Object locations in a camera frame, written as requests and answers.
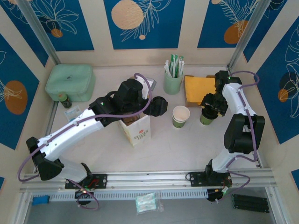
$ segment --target yellow paper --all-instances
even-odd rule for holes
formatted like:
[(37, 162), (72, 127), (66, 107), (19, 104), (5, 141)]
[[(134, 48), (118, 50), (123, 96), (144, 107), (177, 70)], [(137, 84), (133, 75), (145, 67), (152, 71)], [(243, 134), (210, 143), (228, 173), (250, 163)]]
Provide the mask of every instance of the yellow paper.
[(185, 76), (186, 98), (191, 103), (201, 103), (208, 93), (215, 93), (215, 79)]

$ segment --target green cup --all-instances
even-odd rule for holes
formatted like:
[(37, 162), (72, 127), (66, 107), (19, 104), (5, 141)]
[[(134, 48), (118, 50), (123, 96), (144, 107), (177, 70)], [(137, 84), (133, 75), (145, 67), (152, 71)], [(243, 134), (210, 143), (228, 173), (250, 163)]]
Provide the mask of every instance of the green cup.
[(164, 85), (163, 89), (164, 91), (169, 95), (175, 95), (179, 92), (181, 88), (181, 83), (183, 80), (184, 75), (178, 77), (178, 78), (172, 78), (164, 73)]
[(181, 128), (185, 125), (190, 117), (190, 111), (185, 106), (176, 106), (172, 112), (172, 124), (176, 128)]
[(211, 108), (211, 106), (205, 106), (205, 108), (203, 108), (201, 110), (201, 115), (200, 115), (200, 122), (203, 125), (210, 125), (212, 123), (213, 120), (215, 120), (218, 117), (218, 112), (213, 110)]

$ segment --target cable connector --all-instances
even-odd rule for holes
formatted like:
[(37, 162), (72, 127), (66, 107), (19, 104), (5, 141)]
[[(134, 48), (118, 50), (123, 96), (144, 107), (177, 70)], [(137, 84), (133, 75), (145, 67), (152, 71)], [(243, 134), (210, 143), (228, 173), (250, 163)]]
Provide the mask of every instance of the cable connector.
[(225, 187), (224, 187), (224, 189), (222, 189), (222, 191), (221, 191), (221, 192), (224, 194), (224, 193), (226, 193), (226, 192), (227, 192), (227, 190), (228, 190), (228, 187), (227, 187), (227, 186), (225, 186)]
[(78, 124), (77, 121), (74, 121), (74, 122), (73, 122), (73, 125), (75, 125), (75, 126), (79, 126), (79, 124)]

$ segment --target plastic bag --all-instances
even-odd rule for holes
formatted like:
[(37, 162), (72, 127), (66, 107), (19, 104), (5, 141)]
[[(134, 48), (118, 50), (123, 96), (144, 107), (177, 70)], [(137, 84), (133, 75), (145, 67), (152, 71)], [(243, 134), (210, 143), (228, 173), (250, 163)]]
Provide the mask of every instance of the plastic bag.
[(163, 205), (160, 202), (160, 193), (153, 192), (150, 194), (136, 197), (137, 214), (142, 214), (149, 211), (163, 211)]

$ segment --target green container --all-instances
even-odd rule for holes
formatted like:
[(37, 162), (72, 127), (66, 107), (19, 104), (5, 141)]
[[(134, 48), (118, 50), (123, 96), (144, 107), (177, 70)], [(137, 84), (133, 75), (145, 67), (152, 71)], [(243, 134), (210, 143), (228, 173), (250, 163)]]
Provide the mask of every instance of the green container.
[(166, 72), (164, 73), (164, 91), (169, 95), (175, 95), (181, 88), (181, 83), (184, 75), (178, 78), (169, 77)]
[(89, 101), (93, 95), (95, 75), (87, 64), (56, 65), (47, 81), (46, 92), (54, 101), (65, 92), (72, 102)]

